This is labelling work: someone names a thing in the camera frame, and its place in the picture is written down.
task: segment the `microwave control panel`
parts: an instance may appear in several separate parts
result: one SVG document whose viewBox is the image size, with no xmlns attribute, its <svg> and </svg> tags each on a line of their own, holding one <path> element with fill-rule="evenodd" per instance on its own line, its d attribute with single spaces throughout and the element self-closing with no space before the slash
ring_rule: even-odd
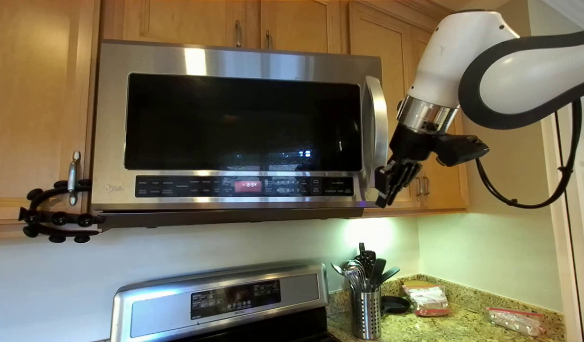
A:
<svg viewBox="0 0 584 342">
<path fill-rule="evenodd" d="M 353 177 L 136 176 L 136 197 L 353 196 Z"/>
</svg>

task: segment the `over-the-range microwave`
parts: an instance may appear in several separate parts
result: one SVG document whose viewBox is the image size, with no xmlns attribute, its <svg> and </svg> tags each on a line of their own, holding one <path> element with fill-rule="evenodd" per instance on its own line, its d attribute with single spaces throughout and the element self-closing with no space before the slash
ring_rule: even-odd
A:
<svg viewBox="0 0 584 342">
<path fill-rule="evenodd" d="M 94 210 L 374 206 L 377 57 L 106 40 L 98 74 Z"/>
</svg>

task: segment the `cabinet door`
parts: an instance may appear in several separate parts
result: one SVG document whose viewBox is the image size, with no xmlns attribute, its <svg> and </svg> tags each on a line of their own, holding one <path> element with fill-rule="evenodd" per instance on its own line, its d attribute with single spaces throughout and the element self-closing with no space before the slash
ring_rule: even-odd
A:
<svg viewBox="0 0 584 342">
<path fill-rule="evenodd" d="M 350 50 L 353 55 L 381 57 L 383 92 L 387 103 L 389 138 L 397 126 L 396 107 L 404 99 L 410 84 L 412 45 L 411 26 L 370 6 L 349 4 Z M 414 183 L 402 190 L 393 208 L 416 208 L 420 201 L 414 196 Z"/>
<path fill-rule="evenodd" d="M 340 54 L 339 0 L 262 0 L 260 47 Z"/>
<path fill-rule="evenodd" d="M 245 27 L 244 2 L 239 0 L 106 2 L 105 38 L 234 47 L 238 39 L 235 22 L 240 29 Z"/>
<path fill-rule="evenodd" d="M 84 164 L 98 13 L 97 0 L 0 1 L 0 225 L 31 189 L 68 179 L 74 151 Z"/>
<path fill-rule="evenodd" d="M 419 28 L 412 29 L 413 68 L 415 72 L 431 34 Z M 461 112 L 457 113 L 448 134 L 463 134 Z M 423 203 L 425 209 L 460 209 L 469 205 L 465 164 L 445 167 L 435 160 L 435 154 L 423 162 Z"/>
</svg>

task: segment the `stainless steel utensil holder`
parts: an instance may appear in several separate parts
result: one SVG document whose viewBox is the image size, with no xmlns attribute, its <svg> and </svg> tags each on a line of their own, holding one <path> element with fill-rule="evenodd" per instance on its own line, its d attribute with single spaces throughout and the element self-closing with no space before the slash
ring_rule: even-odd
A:
<svg viewBox="0 0 584 342">
<path fill-rule="evenodd" d="M 381 337 L 381 288 L 374 292 L 351 290 L 351 332 L 363 340 Z"/>
</svg>

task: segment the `stove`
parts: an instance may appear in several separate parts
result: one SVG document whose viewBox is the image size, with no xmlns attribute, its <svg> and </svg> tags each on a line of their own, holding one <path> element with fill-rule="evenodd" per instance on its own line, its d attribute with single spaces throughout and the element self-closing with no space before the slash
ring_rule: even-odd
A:
<svg viewBox="0 0 584 342">
<path fill-rule="evenodd" d="M 253 266 L 120 288 L 110 342 L 340 342 L 323 264 Z"/>
</svg>

